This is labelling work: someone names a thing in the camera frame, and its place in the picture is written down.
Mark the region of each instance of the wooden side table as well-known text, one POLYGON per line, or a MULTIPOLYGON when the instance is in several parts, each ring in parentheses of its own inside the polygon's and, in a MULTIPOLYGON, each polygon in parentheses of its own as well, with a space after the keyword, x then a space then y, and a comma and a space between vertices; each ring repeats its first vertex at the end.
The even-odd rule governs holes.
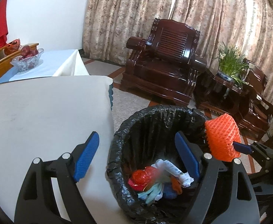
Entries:
POLYGON ((194 89, 197 109, 209 109, 219 114, 235 114, 238 110, 238 102, 233 101, 231 97, 226 97, 227 89, 230 94, 236 93, 240 96, 246 94, 237 84, 226 81, 217 75, 216 69, 206 69, 197 78, 197 84, 194 89))

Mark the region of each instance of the chair backrest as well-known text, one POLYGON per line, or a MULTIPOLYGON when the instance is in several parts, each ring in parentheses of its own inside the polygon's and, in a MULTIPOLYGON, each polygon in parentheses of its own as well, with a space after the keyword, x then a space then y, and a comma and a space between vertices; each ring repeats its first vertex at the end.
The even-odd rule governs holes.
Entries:
MULTIPOLYGON (((38 43, 35 44, 28 44, 30 46, 31 49, 37 49, 37 45, 39 45, 38 43)), ((16 56, 20 55, 20 50, 7 55, 6 57, 4 57, 3 59, 0 60, 0 78, 1 76, 3 76, 9 69, 12 68, 12 65, 10 64, 10 62, 12 61, 13 58, 15 58, 16 56)))
POLYGON ((249 64, 245 81, 252 85, 259 94, 262 94, 267 84, 267 76, 254 62, 247 58, 244 58, 243 62, 249 64))
POLYGON ((195 54, 200 31, 187 24, 168 19, 155 19, 148 41, 156 57, 170 62, 188 63, 195 54))

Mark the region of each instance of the floral curtain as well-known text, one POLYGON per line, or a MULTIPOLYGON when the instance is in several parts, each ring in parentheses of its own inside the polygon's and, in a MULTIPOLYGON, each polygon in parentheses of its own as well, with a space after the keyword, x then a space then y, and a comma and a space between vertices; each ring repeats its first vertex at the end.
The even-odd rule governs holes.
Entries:
POLYGON ((168 18, 172 0, 89 0, 83 49, 90 58, 125 64, 131 36, 147 38, 155 18, 168 18))
POLYGON ((236 45, 268 77, 264 97, 273 104, 273 7, 270 0, 176 0, 172 19, 201 31, 197 53, 217 68, 221 42, 236 45))

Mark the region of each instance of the black plastic liner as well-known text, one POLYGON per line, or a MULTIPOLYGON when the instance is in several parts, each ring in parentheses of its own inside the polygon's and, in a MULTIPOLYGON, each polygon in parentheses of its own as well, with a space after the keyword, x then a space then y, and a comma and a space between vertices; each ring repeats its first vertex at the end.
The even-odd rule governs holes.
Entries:
POLYGON ((144 169, 160 158, 186 172, 174 136, 181 130, 203 152, 210 152, 205 143, 205 121, 208 119, 196 109, 159 105, 138 111, 122 123, 111 144, 107 175, 119 206, 135 223, 179 223, 194 195, 196 183, 183 189, 183 194, 174 200, 161 199, 147 206, 138 199, 128 179, 133 171, 144 169))

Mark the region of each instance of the blue gripper pad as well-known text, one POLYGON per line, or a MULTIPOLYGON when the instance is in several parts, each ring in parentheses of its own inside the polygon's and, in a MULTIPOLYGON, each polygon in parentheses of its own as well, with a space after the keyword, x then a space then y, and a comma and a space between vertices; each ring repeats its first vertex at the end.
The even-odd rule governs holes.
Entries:
POLYGON ((82 154, 79 156, 78 160, 75 163, 75 170, 73 179, 78 182, 82 179, 93 160, 93 157, 99 146, 99 135, 97 132, 93 132, 85 143, 87 146, 82 151, 82 154))
POLYGON ((181 131, 175 135, 175 145, 189 175, 194 178, 194 180, 199 180, 200 162, 203 155, 200 147, 190 143, 181 131))
POLYGON ((238 143, 238 142, 233 142, 233 147, 237 152, 241 152, 243 154, 249 155, 252 154, 252 149, 250 146, 238 143))

